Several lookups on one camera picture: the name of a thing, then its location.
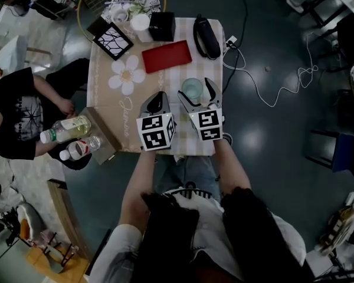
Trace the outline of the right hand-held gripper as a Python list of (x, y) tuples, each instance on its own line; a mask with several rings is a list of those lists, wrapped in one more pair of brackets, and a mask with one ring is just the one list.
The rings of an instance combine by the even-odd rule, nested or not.
[(207, 110), (201, 103), (193, 103), (184, 92), (178, 91), (178, 98), (201, 141), (214, 141), (223, 137), (222, 91), (209, 78), (205, 77), (205, 85), (210, 95)]

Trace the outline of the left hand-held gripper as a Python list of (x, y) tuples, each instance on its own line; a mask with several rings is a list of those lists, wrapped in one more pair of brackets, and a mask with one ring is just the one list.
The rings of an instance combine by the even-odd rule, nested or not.
[(137, 130), (145, 151), (169, 149), (175, 135), (175, 122), (164, 91), (152, 94), (141, 106), (136, 119)]

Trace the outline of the clear glass cup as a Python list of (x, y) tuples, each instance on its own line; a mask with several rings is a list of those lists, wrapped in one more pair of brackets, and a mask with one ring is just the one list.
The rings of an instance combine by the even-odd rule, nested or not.
[(187, 78), (182, 83), (182, 92), (190, 99), (199, 99), (203, 93), (203, 85), (197, 78)]

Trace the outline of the red tray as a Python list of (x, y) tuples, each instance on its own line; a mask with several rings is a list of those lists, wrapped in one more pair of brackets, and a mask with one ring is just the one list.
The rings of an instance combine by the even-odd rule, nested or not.
[(192, 62), (186, 40), (161, 45), (142, 52), (147, 74)]

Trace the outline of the person's right forearm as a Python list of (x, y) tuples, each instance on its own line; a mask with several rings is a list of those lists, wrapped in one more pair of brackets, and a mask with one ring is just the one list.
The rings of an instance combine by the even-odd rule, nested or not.
[(250, 180), (230, 144), (225, 139), (220, 139), (214, 141), (214, 147), (221, 192), (227, 195), (236, 187), (250, 189)]

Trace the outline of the person's left forearm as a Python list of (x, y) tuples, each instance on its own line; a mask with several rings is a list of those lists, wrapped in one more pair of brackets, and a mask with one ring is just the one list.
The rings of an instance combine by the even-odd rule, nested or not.
[(124, 193), (119, 225), (128, 224), (144, 232), (149, 219), (149, 208), (143, 194), (152, 193), (155, 151), (142, 151)]

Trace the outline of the table with checked beige tablecloth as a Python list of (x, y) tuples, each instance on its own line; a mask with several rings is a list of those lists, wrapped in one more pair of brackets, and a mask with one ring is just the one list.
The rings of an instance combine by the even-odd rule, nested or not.
[(140, 107), (152, 94), (164, 91), (176, 123), (176, 133), (170, 150), (163, 151), (163, 154), (210, 156), (214, 153), (212, 142), (200, 141), (178, 98), (178, 91), (188, 78), (200, 81), (209, 78), (219, 88), (222, 87), (223, 58), (210, 60), (199, 54), (193, 37), (194, 22), (193, 18), (176, 18), (174, 35), (175, 41), (187, 42), (192, 61), (151, 74), (145, 72), (142, 52), (160, 44), (142, 43), (132, 30), (130, 22), (122, 22), (118, 27), (131, 40), (133, 47), (117, 61), (97, 44), (92, 45), (87, 106), (96, 109), (124, 151), (140, 151), (142, 144), (136, 125)]

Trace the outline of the brown box stool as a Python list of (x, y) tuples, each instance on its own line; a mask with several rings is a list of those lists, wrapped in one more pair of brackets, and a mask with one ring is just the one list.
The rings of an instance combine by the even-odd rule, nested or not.
[(86, 107), (80, 115), (86, 116), (91, 123), (91, 129), (86, 136), (97, 136), (101, 141), (100, 148), (93, 152), (93, 157), (96, 162), (99, 165), (102, 165), (106, 161), (114, 159), (116, 153), (121, 151), (122, 145), (108, 128), (98, 112), (93, 107)]

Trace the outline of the person's jeans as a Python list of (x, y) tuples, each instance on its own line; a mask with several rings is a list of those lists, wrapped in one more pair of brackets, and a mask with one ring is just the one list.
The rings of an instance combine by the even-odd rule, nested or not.
[(154, 184), (154, 190), (156, 193), (165, 193), (180, 187), (186, 189), (188, 183), (209, 192), (217, 201), (221, 199), (218, 175), (207, 156), (186, 156), (178, 162), (173, 159), (160, 180)]

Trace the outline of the black box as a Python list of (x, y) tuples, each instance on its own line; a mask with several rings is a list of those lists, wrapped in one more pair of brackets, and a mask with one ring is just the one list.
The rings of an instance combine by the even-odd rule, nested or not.
[(173, 42), (175, 14), (173, 12), (153, 12), (148, 30), (154, 41)]

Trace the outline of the white cylinder roll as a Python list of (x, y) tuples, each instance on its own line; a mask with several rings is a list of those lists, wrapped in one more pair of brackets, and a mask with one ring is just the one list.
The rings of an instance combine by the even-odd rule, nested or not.
[(150, 18), (146, 14), (137, 14), (130, 20), (130, 26), (141, 42), (152, 42), (149, 32)]

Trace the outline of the clear plastic bottle red label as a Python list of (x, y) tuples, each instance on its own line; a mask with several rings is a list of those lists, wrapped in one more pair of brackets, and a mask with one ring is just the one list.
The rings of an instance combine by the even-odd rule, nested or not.
[(98, 136), (90, 136), (84, 139), (79, 139), (70, 143), (66, 149), (60, 151), (60, 159), (62, 161), (77, 161), (92, 152), (97, 151), (100, 147), (101, 138)]

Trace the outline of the plastic bottle with yellow liquid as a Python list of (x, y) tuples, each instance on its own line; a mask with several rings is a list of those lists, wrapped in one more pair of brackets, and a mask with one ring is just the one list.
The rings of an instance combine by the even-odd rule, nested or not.
[(56, 121), (50, 129), (41, 132), (40, 140), (44, 144), (52, 142), (61, 144), (83, 137), (90, 129), (90, 120), (86, 116), (81, 115)]

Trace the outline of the white bowl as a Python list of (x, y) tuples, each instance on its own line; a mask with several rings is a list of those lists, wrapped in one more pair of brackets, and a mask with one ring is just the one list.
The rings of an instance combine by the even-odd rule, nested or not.
[(129, 19), (129, 13), (121, 5), (116, 5), (110, 9), (110, 17), (113, 23), (121, 23)]

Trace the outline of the dark brown board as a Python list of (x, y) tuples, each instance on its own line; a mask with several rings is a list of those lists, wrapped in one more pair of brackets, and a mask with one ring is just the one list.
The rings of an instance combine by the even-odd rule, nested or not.
[(101, 35), (109, 27), (109, 24), (102, 17), (98, 17), (92, 24), (87, 27), (87, 31), (93, 36), (96, 37)]

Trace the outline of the white flowers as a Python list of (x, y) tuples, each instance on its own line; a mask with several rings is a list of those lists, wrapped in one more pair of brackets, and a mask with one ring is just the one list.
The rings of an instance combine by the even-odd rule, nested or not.
[(145, 14), (147, 16), (151, 16), (152, 7), (141, 4), (140, 2), (131, 2), (127, 13), (129, 14), (130, 19), (132, 19), (138, 14)]

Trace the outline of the person's white shirt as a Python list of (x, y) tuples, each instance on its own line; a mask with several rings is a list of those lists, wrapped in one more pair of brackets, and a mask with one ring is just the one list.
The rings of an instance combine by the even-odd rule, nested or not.
[[(213, 198), (195, 193), (187, 198), (177, 190), (173, 195), (183, 208), (196, 208), (199, 220), (192, 244), (193, 256), (205, 252), (218, 266), (239, 280), (241, 269), (235, 260), (234, 251), (222, 221), (223, 208)], [(291, 253), (300, 265), (306, 258), (306, 246), (301, 235), (281, 217), (273, 215), (276, 224), (287, 242)], [(133, 273), (133, 260), (143, 241), (143, 234), (129, 224), (118, 225), (91, 270), (89, 283), (129, 283)]]

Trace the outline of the wooden board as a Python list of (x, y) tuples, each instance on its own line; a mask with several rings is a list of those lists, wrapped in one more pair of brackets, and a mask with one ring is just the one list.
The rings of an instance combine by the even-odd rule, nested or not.
[(68, 194), (66, 182), (57, 179), (49, 179), (47, 180), (47, 185), (55, 210), (70, 243), (78, 246), (78, 254), (91, 262), (93, 256), (80, 231), (80, 226)]

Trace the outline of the white paper bag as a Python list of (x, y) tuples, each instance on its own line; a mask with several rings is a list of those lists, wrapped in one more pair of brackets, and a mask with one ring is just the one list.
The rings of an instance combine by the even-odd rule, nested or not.
[(52, 55), (49, 51), (29, 47), (27, 39), (17, 35), (0, 49), (0, 69), (3, 75), (23, 69), (27, 52)]

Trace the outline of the black metal chair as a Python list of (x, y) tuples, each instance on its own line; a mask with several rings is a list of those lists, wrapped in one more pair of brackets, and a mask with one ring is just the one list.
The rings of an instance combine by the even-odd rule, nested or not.
[[(320, 5), (325, 0), (312, 0), (310, 2), (303, 3), (303, 15), (310, 14), (316, 22), (316, 27), (323, 28), (330, 21), (335, 19), (342, 12), (347, 10), (347, 6), (342, 6), (337, 9), (327, 20), (323, 21), (319, 14), (315, 11), (315, 7)], [(354, 63), (354, 14), (351, 13), (348, 16), (342, 18), (334, 28), (329, 29), (322, 35), (318, 36), (319, 39), (324, 39), (329, 35), (337, 32), (338, 49), (337, 52), (341, 53), (348, 64)]]

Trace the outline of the grey and orange bag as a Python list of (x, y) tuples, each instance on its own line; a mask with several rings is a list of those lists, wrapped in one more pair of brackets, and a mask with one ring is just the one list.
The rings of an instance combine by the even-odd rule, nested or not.
[(45, 225), (39, 213), (29, 203), (22, 203), (17, 207), (17, 214), (20, 237), (29, 243), (41, 243), (41, 232), (45, 229)]

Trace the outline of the wooden crate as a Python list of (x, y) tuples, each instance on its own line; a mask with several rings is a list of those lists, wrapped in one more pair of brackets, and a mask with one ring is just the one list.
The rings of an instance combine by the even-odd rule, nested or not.
[(324, 235), (320, 238), (319, 252), (327, 256), (344, 243), (354, 231), (354, 208), (346, 207), (337, 211), (329, 221)]

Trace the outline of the black picture frame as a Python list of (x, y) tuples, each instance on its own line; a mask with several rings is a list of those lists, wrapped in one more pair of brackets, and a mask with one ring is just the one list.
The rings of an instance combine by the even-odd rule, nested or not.
[(114, 23), (101, 28), (93, 42), (114, 61), (117, 61), (133, 47), (131, 40)]

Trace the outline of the black metal frame stand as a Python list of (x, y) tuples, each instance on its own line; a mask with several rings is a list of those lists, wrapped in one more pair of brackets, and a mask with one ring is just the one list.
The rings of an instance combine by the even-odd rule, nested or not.
[(99, 245), (99, 247), (98, 247), (96, 253), (95, 253), (94, 256), (93, 256), (93, 259), (92, 259), (90, 265), (89, 265), (88, 268), (87, 268), (87, 271), (86, 271), (86, 273), (85, 273), (87, 276), (90, 276), (91, 270), (92, 270), (92, 268), (93, 268), (95, 262), (97, 261), (97, 258), (98, 258), (99, 255), (101, 254), (103, 248), (106, 246), (107, 241), (109, 240), (110, 235), (112, 234), (112, 231), (113, 231), (112, 229), (108, 229), (107, 232), (106, 232), (106, 234), (104, 235), (104, 238), (103, 238), (101, 244)]

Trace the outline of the blue stool with black frame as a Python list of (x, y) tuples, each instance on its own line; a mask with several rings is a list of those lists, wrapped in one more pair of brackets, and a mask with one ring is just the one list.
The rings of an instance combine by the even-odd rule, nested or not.
[(311, 156), (305, 156), (305, 158), (330, 169), (333, 173), (348, 170), (354, 177), (354, 135), (326, 130), (311, 130), (310, 132), (335, 139), (335, 148), (331, 159)]

